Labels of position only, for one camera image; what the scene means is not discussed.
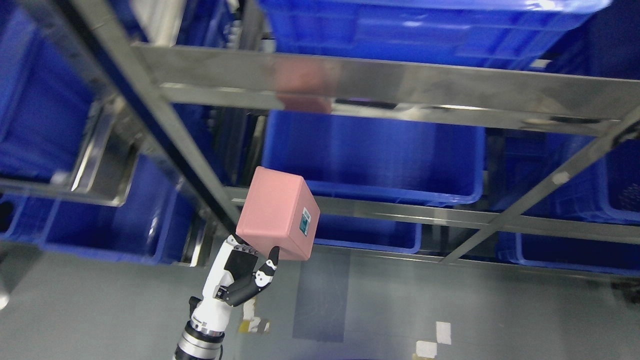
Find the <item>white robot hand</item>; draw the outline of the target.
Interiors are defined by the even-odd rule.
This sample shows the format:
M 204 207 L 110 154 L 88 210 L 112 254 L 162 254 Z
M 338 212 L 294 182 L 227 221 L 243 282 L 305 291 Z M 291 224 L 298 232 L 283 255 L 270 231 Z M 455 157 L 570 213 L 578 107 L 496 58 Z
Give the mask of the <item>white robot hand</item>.
M 265 264 L 255 269 L 258 253 L 238 235 L 229 235 L 217 252 L 199 301 L 191 300 L 190 325 L 208 336 L 226 331 L 232 310 L 267 289 L 278 269 L 281 248 L 269 252 Z

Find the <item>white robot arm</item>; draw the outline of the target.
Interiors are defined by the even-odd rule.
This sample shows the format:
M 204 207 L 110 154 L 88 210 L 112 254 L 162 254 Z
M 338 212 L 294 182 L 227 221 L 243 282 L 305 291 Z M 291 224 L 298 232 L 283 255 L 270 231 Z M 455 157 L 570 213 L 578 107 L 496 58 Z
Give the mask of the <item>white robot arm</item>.
M 270 249 L 255 269 L 258 251 L 229 235 L 215 256 L 202 296 L 189 299 L 189 320 L 173 354 L 174 360 L 220 360 L 231 312 L 258 296 L 274 280 L 281 248 Z

